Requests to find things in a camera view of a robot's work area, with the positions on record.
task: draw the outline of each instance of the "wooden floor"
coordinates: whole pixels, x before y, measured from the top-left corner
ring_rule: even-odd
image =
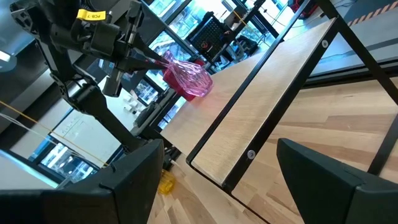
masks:
[[[233,194],[272,224],[303,223],[280,172],[277,140],[289,138],[367,170],[397,112],[375,81],[302,90]],[[263,223],[191,170],[184,156],[177,163],[176,186],[156,196],[148,223]],[[398,183],[398,144],[381,176]]]

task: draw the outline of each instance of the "black metal rod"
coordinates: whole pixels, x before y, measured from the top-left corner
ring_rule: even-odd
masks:
[[[324,38],[318,43],[318,46],[312,52],[311,56],[307,59],[304,66],[299,71],[298,75],[293,79],[292,83],[286,89],[282,97],[279,99],[275,107],[272,109],[268,118],[263,122],[260,129],[253,137],[247,148],[244,150],[242,156],[235,163],[234,167],[225,178],[223,185],[232,192],[235,186],[239,183],[242,176],[249,168],[253,159],[247,157],[248,151],[259,153],[260,149],[267,141],[275,127],[278,125],[280,119],[285,114],[287,108],[293,102],[294,98],[299,93],[301,87],[304,85],[307,78],[312,73],[313,69],[317,66],[319,60],[322,58],[329,44],[333,41],[338,33],[338,24],[333,23],[329,30],[326,32]],[[324,47],[322,41],[327,41],[328,45]]]
[[[398,115],[393,120],[390,129],[388,130],[386,137],[380,145],[377,154],[369,166],[368,173],[373,175],[379,175],[383,170],[396,142],[398,139]]]
[[[275,38],[278,37],[279,33],[275,30],[275,28],[267,21],[267,19],[262,16],[262,14],[257,11],[256,15],[254,15],[260,22],[261,24],[270,32],[271,35],[273,35]]]
[[[180,99],[180,95],[174,93],[174,96],[169,99],[167,104],[163,107],[163,109],[160,111],[160,113],[153,119],[151,124],[149,125],[150,128],[155,129],[158,124],[162,121],[164,116],[173,108],[174,104]]]
[[[238,36],[238,34],[246,27],[246,24],[253,19],[254,15],[256,12],[258,12],[259,8],[261,7],[261,5],[265,2],[265,0],[261,0],[259,2],[256,3],[256,5],[249,11],[249,14],[246,15],[246,17],[243,19],[244,23],[241,22],[238,27],[234,30],[233,35],[234,35],[234,39],[236,38],[236,36]],[[230,43],[232,41],[225,43],[223,45],[223,47],[221,48],[221,50],[211,59],[211,61],[209,61],[206,65],[205,65],[205,69],[209,69],[211,65],[215,65],[215,62],[217,61],[217,59],[219,59],[219,57],[226,51],[226,49],[229,47]]]
[[[158,92],[159,94],[163,93],[164,90],[162,87],[160,87],[155,81],[153,81],[153,79],[149,78],[148,75],[144,75],[142,78],[145,82],[147,82],[154,90],[156,90],[156,92]]]
[[[362,42],[357,38],[355,33],[348,27],[347,23],[339,15],[334,5],[332,5],[329,0],[317,0],[317,3],[329,19],[336,17],[336,23],[339,25],[340,34],[344,37],[349,46],[355,51],[365,66],[367,66],[369,71],[373,74],[383,89],[385,89],[392,100],[394,100],[394,102],[398,105],[398,88],[391,81],[389,76],[386,75],[384,70],[376,62]]]
[[[257,63],[257,65],[254,67],[254,69],[251,71],[251,73],[248,75],[248,77],[243,81],[242,85],[238,88],[236,93],[232,96],[232,98],[228,101],[226,106],[221,110],[220,114],[216,117],[216,119],[213,121],[213,123],[210,125],[210,127],[207,129],[205,134],[200,138],[196,146],[193,148],[191,153],[187,156],[187,163],[191,164],[193,159],[197,156],[197,154],[200,152],[202,147],[206,144],[207,140],[209,140],[210,136],[214,133],[216,128],[220,125],[222,120],[225,118],[225,116],[228,114],[228,112],[231,110],[233,105],[237,102],[239,97],[243,94],[245,89],[248,87],[248,85],[251,83],[253,78],[257,75],[259,70],[262,68],[262,66],[265,64],[265,62],[268,60],[268,58],[271,56],[271,54],[274,52],[276,47],[282,42],[283,38],[286,36],[290,28],[292,28],[293,24],[296,22],[296,20],[300,17],[301,13],[304,11],[306,6],[309,4],[310,0],[305,0],[305,2],[300,6],[300,8],[297,10],[297,12],[294,14],[293,18],[290,20],[289,24],[285,27],[285,29],[282,31],[281,34],[279,34],[278,38],[274,41],[274,43],[270,46],[268,51],[262,56],[260,61]]]

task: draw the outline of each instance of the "wooden table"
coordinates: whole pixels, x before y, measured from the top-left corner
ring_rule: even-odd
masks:
[[[266,53],[253,56],[214,74],[215,85],[212,91],[204,98],[195,98],[192,102],[186,103],[161,132],[164,138],[174,144],[183,154],[188,155],[187,163],[192,169],[265,223],[270,223],[268,220],[274,220],[275,215],[278,214],[284,219],[280,223],[288,223],[285,219],[289,216],[288,213],[297,211],[289,197],[289,191],[283,185],[283,177],[277,175],[279,171],[273,153],[275,151],[267,150],[270,147],[266,141],[338,32],[387,93],[387,98],[378,100],[392,102],[391,99],[393,99],[398,105],[397,87],[329,0],[317,0],[322,11],[330,18],[329,21],[282,42],[308,4],[309,0],[305,0]],[[278,131],[280,129],[275,130],[273,138],[282,137]],[[301,135],[299,130],[296,132],[291,133],[291,136]],[[344,134],[338,135],[343,140],[335,137],[328,141],[339,141],[343,145],[344,143],[351,144],[352,142]],[[317,142],[319,138],[316,133],[309,136],[310,139],[314,139],[314,142]],[[247,180],[257,184],[247,184]],[[254,198],[258,198],[253,197],[254,194],[260,194],[262,198],[268,200],[270,198],[268,193],[274,181],[278,183],[274,193],[278,195],[276,200],[280,202],[253,201]],[[284,208],[277,204],[283,204],[290,212],[281,214]],[[259,207],[266,207],[266,212],[261,212]]]
[[[197,168],[223,183],[332,24],[333,20],[320,24],[276,48],[196,156]],[[214,74],[214,88],[209,95],[186,103],[161,135],[188,155],[263,54]]]

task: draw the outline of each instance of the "black metal frame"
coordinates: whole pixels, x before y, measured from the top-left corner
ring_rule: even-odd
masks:
[[[211,126],[207,129],[205,134],[198,141],[197,145],[193,148],[191,153],[187,156],[187,164],[203,176],[205,179],[209,180],[211,183],[215,184],[222,191],[226,192],[230,197],[234,198],[238,201],[242,206],[246,209],[250,210],[253,214],[258,216],[262,221],[269,223],[267,220],[262,218],[258,213],[256,213],[253,209],[249,208],[246,204],[236,198],[232,191],[235,186],[241,180],[245,171],[250,166],[253,158],[248,158],[248,152],[254,152],[258,154],[261,147],[267,141],[269,135],[274,130],[283,114],[300,91],[301,87],[304,85],[305,81],[312,73],[313,69],[321,59],[322,55],[325,53],[327,46],[324,46],[321,42],[318,43],[318,46],[315,47],[315,50],[312,52],[311,56],[307,59],[305,65],[302,67],[301,71],[299,71],[296,78],[289,85],[286,92],[282,95],[281,99],[277,102],[275,108],[271,111],[269,117],[263,122],[262,126],[249,143],[248,147],[244,150],[241,157],[238,159],[237,163],[235,163],[234,167],[231,169],[230,173],[225,178],[224,182],[220,185],[215,182],[213,179],[209,178],[207,175],[202,173],[196,167],[193,166],[192,161],[200,152],[202,147],[206,144],[207,140],[209,140],[210,136],[214,133],[218,125],[222,122],[224,117],[228,114],[230,109],[233,107],[235,102],[239,99],[245,89],[248,87],[253,78],[257,75],[261,67],[265,64],[267,59],[271,56],[276,47],[283,41],[283,38],[288,33],[290,28],[293,26],[295,21],[299,18],[303,10],[308,6],[310,0],[306,0],[298,11],[294,14],[292,20],[285,27],[281,34],[279,34],[278,38],[276,38],[275,42],[271,45],[269,50],[264,54],[264,56],[260,59],[248,77],[243,81],[242,85],[238,88],[236,93],[232,96],[232,98],[228,101],[226,106],[221,110],[220,114],[216,117]],[[327,43],[331,43],[331,41],[335,38],[337,33],[340,33],[347,43],[351,46],[351,48],[357,53],[358,57],[364,62],[364,64],[368,67],[368,69],[372,72],[375,79],[382,85],[383,89],[390,95],[390,97],[395,101],[398,105],[398,89],[395,87],[390,78],[384,73],[383,69],[377,64],[372,55],[368,52],[365,46],[359,41],[359,39],[355,36],[353,31],[348,27],[343,18],[338,14],[335,7],[329,0],[317,0],[318,5],[323,10],[325,15],[329,19],[335,18],[334,23],[331,25],[330,29],[326,32],[323,40],[327,41]]]
[[[398,115],[393,120],[383,142],[380,145],[377,154],[369,166],[368,173],[373,175],[379,175],[383,170],[394,146],[398,140]]]
[[[251,21],[254,16],[256,15],[257,12],[259,12],[260,7],[264,4],[266,0],[257,0],[254,7],[252,9],[250,9],[249,13],[246,15],[246,17],[243,19],[244,23],[241,22],[238,27],[234,30],[233,34],[234,34],[234,38],[236,38],[236,36],[245,28],[245,24],[247,24],[249,21]],[[232,42],[229,41],[228,43],[224,44],[224,46],[221,48],[221,50],[213,57],[213,59],[211,61],[209,61],[208,63],[206,63],[205,65],[205,69],[208,70],[210,68],[211,65],[214,65],[215,61],[221,56],[221,54],[223,54],[223,52],[229,47],[230,43]]]
[[[178,8],[176,8],[176,10],[168,17],[166,18],[166,20],[164,21],[167,25],[169,25],[170,23],[172,23],[174,21],[175,18],[177,18],[177,16],[185,9],[185,7],[187,7],[190,3],[192,2],[192,0],[184,0],[184,2],[179,5]]]

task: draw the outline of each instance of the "yellow cord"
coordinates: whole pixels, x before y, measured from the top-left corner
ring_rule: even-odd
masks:
[[[251,28],[249,27],[244,21],[243,19],[238,15],[238,13],[235,12],[235,10],[232,10],[235,13],[235,16],[237,16],[239,18],[239,20],[245,25],[245,27],[249,28],[249,30],[255,34],[261,41],[263,41],[268,47],[269,45],[265,42],[265,40],[261,39],[261,37]]]
[[[75,143],[73,143],[73,142],[67,140],[66,138],[62,137],[61,135],[59,135],[59,134],[53,132],[50,128],[44,126],[43,124],[40,124],[38,121],[36,121],[35,119],[31,118],[30,116],[25,115],[24,113],[20,112],[19,110],[13,108],[12,106],[8,105],[7,103],[5,103],[5,102],[3,102],[3,101],[1,101],[1,100],[0,100],[0,103],[1,103],[2,105],[4,105],[5,107],[9,108],[10,110],[13,110],[14,112],[18,113],[19,115],[21,115],[21,116],[25,117],[26,119],[30,120],[31,122],[33,122],[33,123],[35,123],[35,124],[38,124],[38,125],[41,126],[42,128],[44,128],[44,129],[46,129],[47,131],[49,131],[50,133],[53,133],[54,135],[56,135],[56,136],[62,138],[63,140],[69,142],[70,144],[74,145],[76,148],[82,150],[83,152],[89,154],[90,156],[92,156],[92,157],[95,158],[96,160],[102,162],[105,166],[108,166],[108,164],[107,164],[106,162],[103,162],[101,159],[98,159],[96,156],[92,155],[91,153],[89,153],[89,152],[87,152],[86,150],[82,149],[81,147],[77,146]]]

